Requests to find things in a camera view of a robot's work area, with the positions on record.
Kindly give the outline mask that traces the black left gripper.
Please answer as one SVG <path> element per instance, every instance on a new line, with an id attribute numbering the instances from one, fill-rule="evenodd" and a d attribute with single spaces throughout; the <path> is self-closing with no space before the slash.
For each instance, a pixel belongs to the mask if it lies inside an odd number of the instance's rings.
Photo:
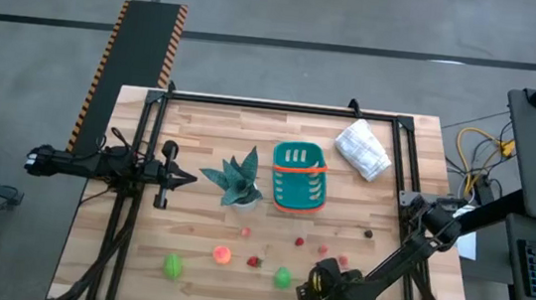
<path id="1" fill-rule="evenodd" d="M 165 209 L 167 202 L 166 192 L 175 191 L 178 187 L 195 183 L 198 179 L 195 175 L 181 170 L 178 163 L 175 162 L 179 146 L 174 141 L 166 141 L 161 150 L 166 157 L 165 162 L 153 159 L 144 167 L 144 178 L 148 184 L 157 184 L 158 193 L 154 196 L 154 207 L 156 209 Z"/>

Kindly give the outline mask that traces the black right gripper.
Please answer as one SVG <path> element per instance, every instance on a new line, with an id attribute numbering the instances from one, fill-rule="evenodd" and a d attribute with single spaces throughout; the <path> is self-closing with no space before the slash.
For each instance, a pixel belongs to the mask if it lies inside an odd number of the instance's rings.
<path id="1" fill-rule="evenodd" d="M 336 259 L 323 259 L 309 271 L 306 282 L 295 289 L 297 300 L 348 300 L 347 290 L 359 278 L 359 270 L 342 273 Z"/>

